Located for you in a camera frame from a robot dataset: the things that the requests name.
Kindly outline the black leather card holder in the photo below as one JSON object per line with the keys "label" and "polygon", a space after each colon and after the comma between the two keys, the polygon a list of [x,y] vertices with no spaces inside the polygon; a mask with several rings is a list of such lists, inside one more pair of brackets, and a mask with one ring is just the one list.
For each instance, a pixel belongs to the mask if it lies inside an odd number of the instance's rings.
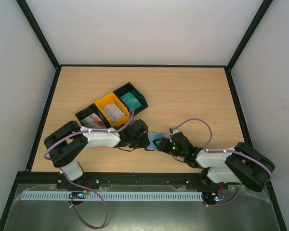
{"label": "black leather card holder", "polygon": [[145,150],[158,151],[158,145],[162,138],[170,139],[171,135],[169,133],[149,132],[148,133],[149,145],[145,148]]}

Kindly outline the teal credit card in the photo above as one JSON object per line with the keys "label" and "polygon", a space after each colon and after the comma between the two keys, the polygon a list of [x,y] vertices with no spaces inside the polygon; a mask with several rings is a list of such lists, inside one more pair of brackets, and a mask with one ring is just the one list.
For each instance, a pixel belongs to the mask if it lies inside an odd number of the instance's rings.
{"label": "teal credit card", "polygon": [[158,140],[158,139],[161,139],[164,137],[164,134],[163,133],[154,133],[153,136],[152,136],[153,140]]}

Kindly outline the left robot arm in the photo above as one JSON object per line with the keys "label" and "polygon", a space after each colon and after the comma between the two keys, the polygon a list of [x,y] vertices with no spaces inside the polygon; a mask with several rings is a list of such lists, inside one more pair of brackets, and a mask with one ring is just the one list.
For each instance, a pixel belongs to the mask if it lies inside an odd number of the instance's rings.
{"label": "left robot arm", "polygon": [[44,158],[54,167],[75,181],[83,176],[80,164],[75,160],[85,148],[109,147],[130,149],[146,148],[149,145],[147,124],[138,119],[121,127],[93,129],[70,121],[44,140]]}

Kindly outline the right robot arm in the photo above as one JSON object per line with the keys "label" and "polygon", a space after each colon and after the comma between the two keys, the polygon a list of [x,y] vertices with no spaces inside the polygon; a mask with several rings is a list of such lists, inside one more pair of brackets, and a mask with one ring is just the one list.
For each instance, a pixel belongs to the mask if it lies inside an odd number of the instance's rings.
{"label": "right robot arm", "polygon": [[201,185],[207,189],[217,183],[239,183],[261,192],[271,180],[274,163],[244,142],[228,149],[209,150],[194,146],[182,133],[148,134],[149,151],[178,157],[191,168],[201,169]]}

